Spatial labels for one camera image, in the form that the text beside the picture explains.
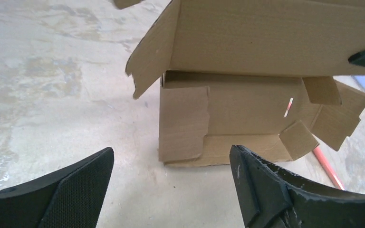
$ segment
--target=torn cardboard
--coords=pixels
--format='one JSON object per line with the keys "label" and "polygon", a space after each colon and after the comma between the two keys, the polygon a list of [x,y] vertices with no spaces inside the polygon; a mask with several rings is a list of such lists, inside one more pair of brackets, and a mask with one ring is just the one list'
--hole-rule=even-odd
{"label": "torn cardboard", "polygon": [[335,150],[352,134],[365,93],[332,76],[365,75],[348,63],[361,50],[364,2],[172,0],[125,71],[134,99],[163,76],[165,164],[227,164],[232,144],[281,162],[314,149],[313,134]]}

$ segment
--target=cardboard piece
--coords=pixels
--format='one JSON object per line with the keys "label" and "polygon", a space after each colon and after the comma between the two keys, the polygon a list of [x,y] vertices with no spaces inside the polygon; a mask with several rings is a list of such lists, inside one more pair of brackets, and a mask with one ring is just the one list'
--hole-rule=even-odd
{"label": "cardboard piece", "polygon": [[134,99],[162,77],[159,160],[229,163],[232,144],[273,162],[338,150],[365,93],[334,75],[365,50],[365,2],[172,0],[132,53]]}
{"label": "cardboard piece", "polygon": [[143,0],[114,0],[114,5],[122,10],[125,8],[128,8],[130,6],[136,5],[138,3],[140,3]]}

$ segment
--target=red stick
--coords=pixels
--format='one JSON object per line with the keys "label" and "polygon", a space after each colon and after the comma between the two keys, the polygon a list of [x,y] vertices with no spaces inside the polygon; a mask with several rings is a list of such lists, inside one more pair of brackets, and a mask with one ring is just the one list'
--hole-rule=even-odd
{"label": "red stick", "polygon": [[317,158],[318,162],[320,162],[322,168],[324,169],[325,173],[330,178],[331,182],[337,187],[338,189],[345,190],[343,184],[339,180],[338,176],[336,175],[334,169],[329,165],[327,158],[325,157],[324,153],[321,151],[320,147],[313,149],[313,153]]}

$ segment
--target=cardboard box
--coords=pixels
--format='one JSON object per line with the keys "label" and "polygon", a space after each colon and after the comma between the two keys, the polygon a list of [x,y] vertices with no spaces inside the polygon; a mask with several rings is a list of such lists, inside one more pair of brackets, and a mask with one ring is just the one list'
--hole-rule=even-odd
{"label": "cardboard box", "polygon": [[332,76],[365,75],[362,50],[365,1],[172,0],[125,71],[134,99],[162,78],[165,164],[228,164],[232,144],[282,162],[352,134],[365,93]]}

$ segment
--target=concrete floor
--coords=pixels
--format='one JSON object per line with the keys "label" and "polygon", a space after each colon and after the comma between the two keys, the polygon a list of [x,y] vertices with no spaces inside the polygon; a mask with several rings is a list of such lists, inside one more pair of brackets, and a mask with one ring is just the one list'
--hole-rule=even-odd
{"label": "concrete floor", "polygon": [[[167,3],[119,11],[110,0],[0,1],[0,189],[111,146],[97,227],[242,227],[230,167],[165,168],[159,89],[132,99],[126,60]],[[365,110],[361,119],[339,152],[321,147],[346,189],[365,193]],[[332,185],[313,154],[280,165]]]}

